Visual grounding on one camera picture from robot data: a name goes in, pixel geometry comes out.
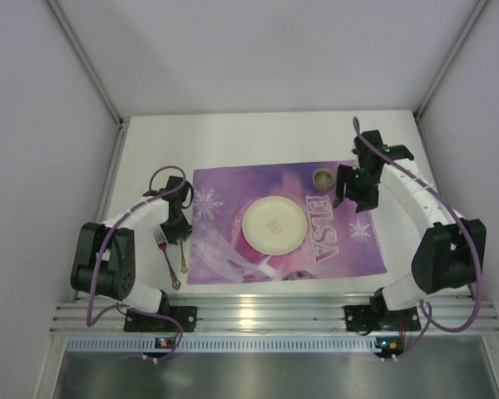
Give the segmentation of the speckled ceramic cup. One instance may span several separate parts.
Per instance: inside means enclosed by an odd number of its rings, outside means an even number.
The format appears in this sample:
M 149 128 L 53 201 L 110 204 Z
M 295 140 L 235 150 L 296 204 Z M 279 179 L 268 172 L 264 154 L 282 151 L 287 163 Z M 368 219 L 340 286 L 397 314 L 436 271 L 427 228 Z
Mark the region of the speckled ceramic cup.
M 335 173 L 329 169 L 320 168 L 313 173 L 313 186 L 319 192 L 331 190 L 335 180 Z

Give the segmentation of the gold ornate spoon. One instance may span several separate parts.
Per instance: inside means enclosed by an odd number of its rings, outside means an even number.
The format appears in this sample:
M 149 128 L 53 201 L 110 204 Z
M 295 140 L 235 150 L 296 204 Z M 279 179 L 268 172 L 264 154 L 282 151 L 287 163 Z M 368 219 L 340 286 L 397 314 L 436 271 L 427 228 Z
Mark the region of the gold ornate spoon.
M 186 238 L 183 237 L 179 239 L 179 247 L 180 247 L 180 271 L 182 274 L 188 274 L 188 265 L 185 257 L 185 242 Z

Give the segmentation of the cream round plate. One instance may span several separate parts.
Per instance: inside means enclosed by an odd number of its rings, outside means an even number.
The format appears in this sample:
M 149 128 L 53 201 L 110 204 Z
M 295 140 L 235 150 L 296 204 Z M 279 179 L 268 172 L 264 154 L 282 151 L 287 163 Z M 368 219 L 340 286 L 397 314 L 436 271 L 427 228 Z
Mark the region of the cream round plate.
M 242 233 L 248 244 L 269 256 L 293 252 L 303 243 L 307 228 L 301 207 L 282 196 L 257 199 L 242 219 Z

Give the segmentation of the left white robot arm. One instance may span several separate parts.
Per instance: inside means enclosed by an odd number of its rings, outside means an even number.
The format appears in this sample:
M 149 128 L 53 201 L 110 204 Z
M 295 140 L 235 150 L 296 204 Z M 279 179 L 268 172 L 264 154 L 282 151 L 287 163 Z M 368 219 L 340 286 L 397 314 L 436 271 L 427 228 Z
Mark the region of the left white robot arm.
M 80 229 L 71 272 L 71 286 L 96 296 L 114 299 L 146 313 L 162 313 L 167 294 L 139 279 L 138 273 L 156 263 L 139 255 L 140 249 L 177 245 L 192 233 L 183 210 L 194 199 L 191 183 L 170 176 L 166 187 L 146 191 L 129 211 L 100 224 Z

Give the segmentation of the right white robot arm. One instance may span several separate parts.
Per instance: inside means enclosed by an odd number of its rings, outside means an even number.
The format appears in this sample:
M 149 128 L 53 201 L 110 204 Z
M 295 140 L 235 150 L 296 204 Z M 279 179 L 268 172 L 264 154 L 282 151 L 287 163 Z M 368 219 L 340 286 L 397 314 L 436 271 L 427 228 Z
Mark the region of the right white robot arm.
M 421 236 L 409 271 L 378 289 L 369 299 L 373 323 L 393 327 L 404 313 L 443 289 L 478 286 L 487 229 L 479 219 L 461 216 L 420 174 L 413 153 L 405 145 L 384 144 L 379 131 L 357 131 L 352 166 L 339 165 L 333 206 L 353 201 L 359 213 L 378 207 L 385 187 L 415 224 Z

